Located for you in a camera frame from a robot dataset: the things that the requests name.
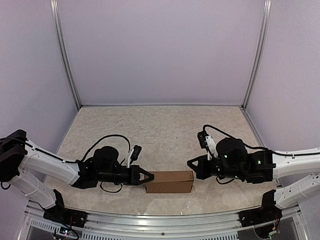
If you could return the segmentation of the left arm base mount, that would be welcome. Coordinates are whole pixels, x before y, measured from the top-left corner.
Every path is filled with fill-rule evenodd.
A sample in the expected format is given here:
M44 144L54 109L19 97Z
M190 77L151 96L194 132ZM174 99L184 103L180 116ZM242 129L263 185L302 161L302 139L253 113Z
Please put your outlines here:
M88 213L85 211L65 207L54 206L43 210L45 219L71 227L84 228L88 217Z

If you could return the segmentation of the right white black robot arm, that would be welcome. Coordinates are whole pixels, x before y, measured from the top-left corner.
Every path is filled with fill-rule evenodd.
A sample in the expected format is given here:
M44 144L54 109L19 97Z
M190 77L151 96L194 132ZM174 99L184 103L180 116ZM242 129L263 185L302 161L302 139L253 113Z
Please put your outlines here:
M200 146L207 154L187 161L187 166L200 180L217 177L261 184L291 175L306 175L263 196L263 199L269 202L255 212L260 222L268 221L275 214L275 207L285 209L320 189L318 147L298 151L274 151L257 147L255 152L248 153L245 143L239 138L226 137L215 143L211 136L201 139Z

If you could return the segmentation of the brown cardboard box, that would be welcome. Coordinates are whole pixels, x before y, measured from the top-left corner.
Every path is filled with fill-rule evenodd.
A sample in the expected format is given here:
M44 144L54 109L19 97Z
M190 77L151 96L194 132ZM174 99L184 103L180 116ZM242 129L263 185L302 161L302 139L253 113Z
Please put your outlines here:
M191 170L151 173L154 179L144 185L147 194L188 194L192 191L194 175Z

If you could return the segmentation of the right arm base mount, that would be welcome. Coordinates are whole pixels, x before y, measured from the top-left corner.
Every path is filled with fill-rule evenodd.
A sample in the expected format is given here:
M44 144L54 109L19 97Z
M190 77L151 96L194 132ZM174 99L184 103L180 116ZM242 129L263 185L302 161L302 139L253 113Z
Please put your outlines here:
M259 225L282 218L282 210L272 207L257 207L249 210L243 210L238 213L241 226L249 227Z

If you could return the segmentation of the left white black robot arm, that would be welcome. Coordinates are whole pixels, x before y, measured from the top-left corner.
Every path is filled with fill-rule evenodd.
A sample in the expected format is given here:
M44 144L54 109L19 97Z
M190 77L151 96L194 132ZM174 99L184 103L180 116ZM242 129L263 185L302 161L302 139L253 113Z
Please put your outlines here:
M27 133L16 130L0 140L0 181L18 188L37 202L45 212L63 223L70 218L62 195L45 186L32 171L56 178L78 189L95 188L98 183L139 186L154 180L154 174L133 162L142 148L130 147L125 159L118 161L119 152L112 146L95 149L93 156L70 161L35 145Z

